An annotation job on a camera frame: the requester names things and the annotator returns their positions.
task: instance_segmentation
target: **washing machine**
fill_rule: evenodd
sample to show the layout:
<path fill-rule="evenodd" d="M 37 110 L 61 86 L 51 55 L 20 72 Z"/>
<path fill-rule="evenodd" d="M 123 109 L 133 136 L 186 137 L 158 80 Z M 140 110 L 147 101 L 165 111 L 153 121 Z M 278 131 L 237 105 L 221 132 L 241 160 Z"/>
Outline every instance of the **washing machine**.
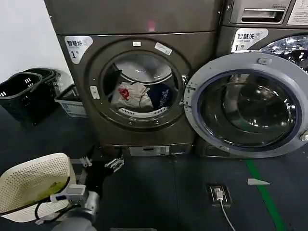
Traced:
<path fill-rule="evenodd" d="M 307 15 L 307 0 L 225 1 L 218 58 L 185 91 L 197 154 L 264 158 L 307 143 Z"/>
<path fill-rule="evenodd" d="M 222 0 L 45 0 L 105 152 L 189 152 L 183 95 L 215 54 Z"/>

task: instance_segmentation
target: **red logo on bag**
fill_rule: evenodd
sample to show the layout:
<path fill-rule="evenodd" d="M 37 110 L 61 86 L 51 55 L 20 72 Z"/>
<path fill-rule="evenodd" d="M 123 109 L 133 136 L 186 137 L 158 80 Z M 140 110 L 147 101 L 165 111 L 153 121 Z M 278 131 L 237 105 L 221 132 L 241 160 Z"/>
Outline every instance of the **red logo on bag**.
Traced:
<path fill-rule="evenodd" d="M 125 100 L 128 100 L 128 98 L 129 98 L 129 91 L 128 91 L 128 89 L 126 89 L 126 88 L 119 88 L 119 93 L 122 95 L 122 97 Z"/>

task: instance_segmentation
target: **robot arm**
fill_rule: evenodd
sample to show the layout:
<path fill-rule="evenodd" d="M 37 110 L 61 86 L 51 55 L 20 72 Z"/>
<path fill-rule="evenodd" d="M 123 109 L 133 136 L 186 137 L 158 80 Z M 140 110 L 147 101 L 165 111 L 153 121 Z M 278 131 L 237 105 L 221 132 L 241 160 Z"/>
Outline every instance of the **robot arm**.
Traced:
<path fill-rule="evenodd" d="M 103 181 L 107 176 L 118 171 L 124 164 L 122 158 L 117 158 L 102 167 L 93 163 L 86 168 L 85 185 L 70 185 L 66 192 L 67 200 L 73 205 L 79 205 L 69 212 L 68 218 L 54 227 L 52 231 L 96 231 L 93 227 L 103 192 Z"/>

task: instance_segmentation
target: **plastic basket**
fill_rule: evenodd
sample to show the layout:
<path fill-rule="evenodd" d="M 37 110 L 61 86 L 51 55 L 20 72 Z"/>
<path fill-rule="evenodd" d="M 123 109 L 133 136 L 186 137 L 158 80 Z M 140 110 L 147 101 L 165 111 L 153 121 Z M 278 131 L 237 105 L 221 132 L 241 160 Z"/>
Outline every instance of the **plastic basket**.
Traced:
<path fill-rule="evenodd" d="M 70 85 L 54 100 L 61 104 L 61 107 L 69 116 L 87 118 L 85 108 L 74 84 Z"/>
<path fill-rule="evenodd" d="M 36 125 L 56 107 L 53 78 L 31 72 L 20 72 L 0 84 L 0 104 L 16 120 Z"/>
<path fill-rule="evenodd" d="M 36 74 L 43 76 L 43 81 L 50 86 L 50 90 L 51 90 L 51 94 L 53 98 L 60 95 L 61 90 L 58 85 L 58 82 L 61 79 L 60 73 L 56 72 L 55 70 L 47 69 L 47 68 L 32 68 L 32 69 L 26 70 L 25 72 L 36 73 Z"/>
<path fill-rule="evenodd" d="M 69 184 L 76 183 L 69 158 L 63 153 L 47 155 L 10 168 L 0 177 L 0 216 L 20 223 L 35 220 L 35 208 L 39 202 L 35 201 L 37 195 L 55 182 L 67 181 L 68 177 Z M 68 204 L 67 200 L 42 203 L 38 216 L 50 215 Z"/>

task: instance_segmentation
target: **electrical socket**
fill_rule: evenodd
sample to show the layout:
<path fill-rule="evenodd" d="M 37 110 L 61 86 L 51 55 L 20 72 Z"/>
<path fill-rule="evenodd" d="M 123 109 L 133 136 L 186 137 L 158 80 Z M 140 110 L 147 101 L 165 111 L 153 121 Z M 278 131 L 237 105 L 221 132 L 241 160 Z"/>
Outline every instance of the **electrical socket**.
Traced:
<path fill-rule="evenodd" d="M 220 205 L 215 190 L 220 189 L 223 192 L 223 205 L 231 205 L 231 198 L 228 188 L 224 184 L 206 184 L 207 194 L 212 205 Z"/>

